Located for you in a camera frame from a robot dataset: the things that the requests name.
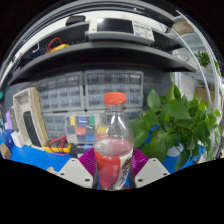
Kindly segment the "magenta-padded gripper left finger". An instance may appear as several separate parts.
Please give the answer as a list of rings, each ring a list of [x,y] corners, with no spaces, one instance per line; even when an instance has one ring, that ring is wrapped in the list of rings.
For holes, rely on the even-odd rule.
[[[84,188],[96,188],[98,173],[94,150],[90,149],[80,158],[70,158],[57,176]]]

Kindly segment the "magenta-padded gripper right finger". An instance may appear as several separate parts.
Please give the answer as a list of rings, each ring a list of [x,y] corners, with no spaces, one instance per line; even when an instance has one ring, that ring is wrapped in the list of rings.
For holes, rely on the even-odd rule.
[[[133,150],[129,174],[131,189],[146,186],[168,175],[169,172],[157,158],[149,159],[139,150]]]

